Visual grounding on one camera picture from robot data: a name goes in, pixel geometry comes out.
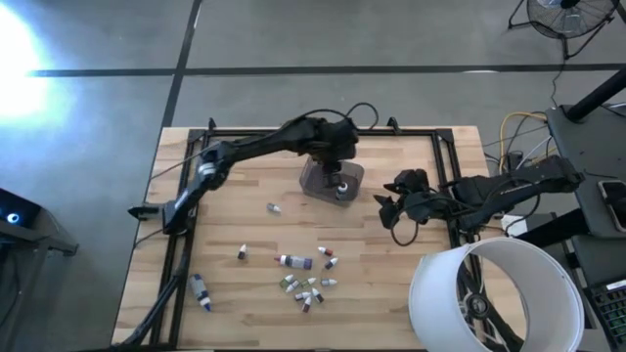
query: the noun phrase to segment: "electric fan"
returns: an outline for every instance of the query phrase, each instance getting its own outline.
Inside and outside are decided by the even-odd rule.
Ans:
[[[513,17],[526,1],[528,22],[512,23]],[[611,16],[619,0],[520,0],[509,17],[509,29],[532,25],[541,34],[559,39],[563,59],[578,55],[600,30],[613,20]],[[567,39],[593,33],[576,52],[569,54]]]

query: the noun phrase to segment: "concrete floor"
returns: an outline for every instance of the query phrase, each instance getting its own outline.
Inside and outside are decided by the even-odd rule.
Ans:
[[[109,344],[172,78],[23,78],[28,69],[174,68],[192,0],[3,0],[0,187],[51,210],[80,243],[53,255],[19,351]],[[560,45],[532,28],[506,31],[512,2],[478,0],[205,1],[188,67],[559,64]],[[573,64],[623,63],[625,24],[604,29]],[[556,73],[186,77],[174,126],[278,125],[305,110],[375,104],[403,125],[477,125],[484,143],[516,110],[551,106]],[[611,71],[565,72],[559,103]],[[615,101],[626,100],[626,95]],[[361,124],[366,114],[355,115]],[[529,121],[527,129],[537,126]],[[512,133],[514,124],[509,127]],[[547,130],[520,137],[529,151]],[[497,146],[485,149],[497,154]],[[565,212],[572,197],[544,198]]]

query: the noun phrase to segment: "white bucket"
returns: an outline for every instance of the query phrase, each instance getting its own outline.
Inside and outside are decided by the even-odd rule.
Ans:
[[[470,253],[492,261],[517,287],[527,324],[522,352],[576,350],[583,335],[584,311],[567,273],[530,243],[490,239],[422,258],[409,290],[409,315],[428,351],[489,351],[473,335],[459,309],[457,274]]]

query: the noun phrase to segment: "wooden table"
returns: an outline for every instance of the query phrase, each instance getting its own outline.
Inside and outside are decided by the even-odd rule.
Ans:
[[[486,175],[477,129],[452,129],[463,175]],[[188,131],[163,130],[154,172],[182,160]],[[190,274],[204,277],[213,310],[205,312],[187,291],[179,348],[422,347],[409,322],[407,294],[420,258],[449,248],[446,226],[430,221],[420,227],[415,243],[397,246],[380,224],[373,195],[388,194],[382,184],[392,182],[402,169],[423,168],[431,186],[436,186],[431,141],[362,137],[354,161],[365,167],[365,177],[359,197],[348,208],[302,193],[298,177],[305,160],[306,156],[284,152],[238,163],[224,187],[202,198]],[[179,175],[177,168],[154,179],[147,201],[175,198]],[[277,203],[282,214],[268,213],[267,202]],[[399,232],[412,231],[409,221],[402,224]],[[142,223],[138,238],[159,225],[157,220]],[[166,243],[166,236],[157,235],[134,251],[113,342],[127,337],[153,305]],[[242,243],[248,247],[246,261],[237,259]],[[331,271],[323,269],[328,258],[317,251],[318,246],[333,249],[339,258]],[[279,267],[273,259],[277,254],[312,257],[313,270]],[[513,285],[488,263],[483,271],[490,298],[524,336],[525,321]],[[338,285],[320,288],[316,284],[326,300],[314,302],[310,313],[303,314],[301,302],[279,287],[288,274],[299,279],[315,277],[318,283],[320,278],[333,278]],[[163,331],[169,329],[169,314],[165,314]]]

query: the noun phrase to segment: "keyboard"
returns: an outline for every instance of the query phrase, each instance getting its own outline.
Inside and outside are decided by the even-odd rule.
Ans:
[[[626,345],[626,280],[586,290],[613,347]]]

